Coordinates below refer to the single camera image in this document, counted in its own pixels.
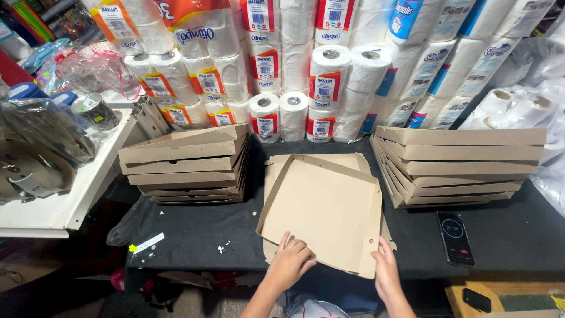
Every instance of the paper scrap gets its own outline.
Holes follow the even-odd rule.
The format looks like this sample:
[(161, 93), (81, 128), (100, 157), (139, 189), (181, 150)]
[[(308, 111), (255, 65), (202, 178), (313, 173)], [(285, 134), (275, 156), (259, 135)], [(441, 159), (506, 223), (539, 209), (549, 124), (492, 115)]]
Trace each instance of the paper scrap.
[(152, 245), (155, 245), (155, 243), (157, 243), (158, 241), (160, 241), (164, 238), (165, 238), (165, 235), (163, 233), (161, 233), (161, 234), (155, 236), (154, 238), (143, 242), (143, 244), (140, 244), (140, 245), (137, 246), (137, 251), (133, 251), (133, 254), (135, 255), (135, 254), (143, 251), (144, 249), (146, 249), (146, 248), (148, 248)]

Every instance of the store shelf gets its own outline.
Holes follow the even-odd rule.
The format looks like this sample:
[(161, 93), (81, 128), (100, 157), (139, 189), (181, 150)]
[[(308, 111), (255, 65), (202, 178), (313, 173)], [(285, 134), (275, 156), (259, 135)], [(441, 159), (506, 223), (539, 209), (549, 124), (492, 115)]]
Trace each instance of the store shelf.
[(62, 0), (61, 2), (57, 3), (53, 7), (49, 8), (49, 10), (45, 11), (44, 14), (41, 15), (41, 19), (46, 22), (47, 20), (51, 19), (55, 15), (60, 14), (70, 6), (77, 3), (79, 0)]
[(121, 171), (118, 150), (147, 139), (131, 109), (114, 111), (120, 123), (102, 142), (94, 161), (78, 169), (71, 190), (0, 206), (0, 237), (68, 238), (67, 230), (79, 229), (88, 210)]

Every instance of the black tablecloth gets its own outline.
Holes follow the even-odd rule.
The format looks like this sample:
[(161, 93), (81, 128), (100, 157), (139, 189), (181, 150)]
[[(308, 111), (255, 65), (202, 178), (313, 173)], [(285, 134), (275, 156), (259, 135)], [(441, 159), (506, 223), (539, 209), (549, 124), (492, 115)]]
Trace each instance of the black tablecloth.
[[(383, 211), (393, 240), (400, 275), (410, 278), (465, 276), (469, 269), (449, 265), (434, 208), (395, 210), (368, 137), (352, 144), (252, 143), (245, 202), (228, 205), (150, 204), (143, 211), (133, 244), (164, 233), (165, 239), (136, 255), (128, 254), (127, 277), (147, 270), (266, 270), (262, 238), (255, 233), (263, 206), (264, 161), (277, 154), (354, 153), (365, 155), (379, 178)], [(565, 218), (528, 180), (511, 200), (443, 208), (465, 224), (476, 270), (558, 272), (565, 264), (560, 248)]]

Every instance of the smartphone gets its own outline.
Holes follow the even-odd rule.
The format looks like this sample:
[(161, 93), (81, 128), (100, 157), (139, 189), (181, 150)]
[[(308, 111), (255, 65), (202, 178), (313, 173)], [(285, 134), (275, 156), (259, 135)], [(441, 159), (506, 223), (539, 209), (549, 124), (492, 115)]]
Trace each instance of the smartphone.
[(490, 312), (490, 298), (483, 296), (469, 288), (463, 289), (463, 302), (478, 311)]
[(437, 212), (441, 239), (444, 241), (447, 262), (451, 265), (475, 267), (467, 232), (461, 219), (453, 213)]

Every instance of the metal canister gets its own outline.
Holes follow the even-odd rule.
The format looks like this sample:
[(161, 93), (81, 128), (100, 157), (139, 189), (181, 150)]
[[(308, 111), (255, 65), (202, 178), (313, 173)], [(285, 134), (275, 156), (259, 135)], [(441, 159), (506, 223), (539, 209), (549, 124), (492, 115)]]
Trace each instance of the metal canister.
[(88, 93), (77, 98), (71, 109), (76, 114), (91, 119), (100, 130), (111, 130), (118, 125), (116, 114), (99, 93)]

